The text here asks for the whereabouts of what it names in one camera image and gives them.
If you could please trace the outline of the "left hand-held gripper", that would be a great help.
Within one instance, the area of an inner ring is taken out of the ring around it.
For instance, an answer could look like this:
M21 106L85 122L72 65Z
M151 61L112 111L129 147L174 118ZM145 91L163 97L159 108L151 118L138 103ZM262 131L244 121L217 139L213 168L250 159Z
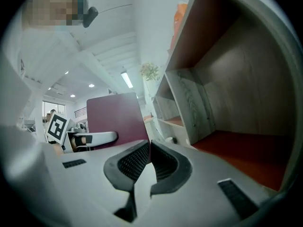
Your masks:
M117 132L90 133L84 126L58 113L52 114L46 134L55 142L54 149L58 154L90 151L118 139Z

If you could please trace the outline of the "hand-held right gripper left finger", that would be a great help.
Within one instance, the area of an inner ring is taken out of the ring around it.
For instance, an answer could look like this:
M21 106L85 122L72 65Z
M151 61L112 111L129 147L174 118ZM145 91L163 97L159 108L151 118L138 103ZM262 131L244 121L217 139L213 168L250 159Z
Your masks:
M137 218L134 195L134 185L142 174L150 159L150 145L147 140L132 146L106 160L103 171L112 186L129 193L126 205L117 210L114 215L133 222Z

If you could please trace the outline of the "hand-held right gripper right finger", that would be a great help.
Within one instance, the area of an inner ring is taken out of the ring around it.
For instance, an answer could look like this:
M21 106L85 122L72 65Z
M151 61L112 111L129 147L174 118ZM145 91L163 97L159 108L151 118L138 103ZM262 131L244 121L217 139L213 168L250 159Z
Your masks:
M157 183L152 185L151 194L174 193L192 174L189 159L165 145L151 141L151 163L155 169Z

